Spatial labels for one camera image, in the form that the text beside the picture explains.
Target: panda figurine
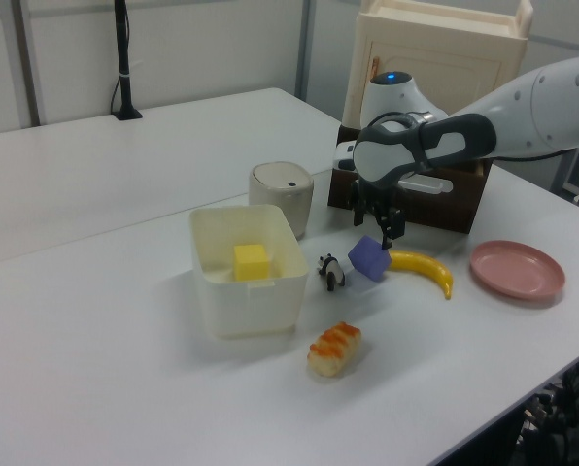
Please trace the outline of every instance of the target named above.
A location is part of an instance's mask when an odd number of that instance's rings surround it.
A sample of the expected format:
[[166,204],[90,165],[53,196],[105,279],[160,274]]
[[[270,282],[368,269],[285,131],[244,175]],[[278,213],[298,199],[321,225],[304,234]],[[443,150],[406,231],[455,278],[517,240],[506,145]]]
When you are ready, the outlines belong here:
[[318,273],[323,277],[326,276],[326,287],[328,291],[334,290],[336,284],[339,286],[346,285],[346,276],[344,275],[344,271],[341,270],[339,262],[337,262],[337,259],[332,255],[327,254],[325,257],[320,256],[318,265],[320,265]]

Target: small white bin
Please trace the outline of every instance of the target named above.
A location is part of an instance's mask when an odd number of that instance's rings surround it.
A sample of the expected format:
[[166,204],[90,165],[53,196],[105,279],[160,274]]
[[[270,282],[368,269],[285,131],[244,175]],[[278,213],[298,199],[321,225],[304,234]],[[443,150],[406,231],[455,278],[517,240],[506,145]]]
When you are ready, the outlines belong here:
[[[283,211],[258,205],[197,209],[190,214],[193,270],[206,327],[218,337],[292,330],[309,266]],[[265,280],[236,282],[233,247],[261,244]]]

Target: yellow sponge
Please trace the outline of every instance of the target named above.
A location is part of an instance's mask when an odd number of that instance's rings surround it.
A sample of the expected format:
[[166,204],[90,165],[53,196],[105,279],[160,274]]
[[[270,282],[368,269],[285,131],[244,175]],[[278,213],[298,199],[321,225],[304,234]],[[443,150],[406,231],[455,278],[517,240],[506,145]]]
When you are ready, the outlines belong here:
[[233,247],[233,275],[237,282],[267,279],[270,261],[263,245]]

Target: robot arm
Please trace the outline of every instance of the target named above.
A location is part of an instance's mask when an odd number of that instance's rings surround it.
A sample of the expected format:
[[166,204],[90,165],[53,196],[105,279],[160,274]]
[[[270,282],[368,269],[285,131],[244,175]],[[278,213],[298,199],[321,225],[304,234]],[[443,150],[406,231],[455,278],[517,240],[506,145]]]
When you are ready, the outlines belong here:
[[[378,102],[377,112],[382,112],[386,105],[382,102],[414,95],[409,93],[412,79],[403,83],[383,79],[397,75],[388,73],[372,80],[371,92],[366,91],[363,100],[367,115],[365,104],[369,107],[372,101]],[[364,213],[373,214],[383,230],[383,248],[403,234],[403,214],[391,205],[392,191],[403,178],[465,160],[525,160],[579,148],[579,58],[522,75],[451,116],[443,116],[419,96],[414,112],[405,108],[372,118],[354,148],[355,224],[362,223]]]

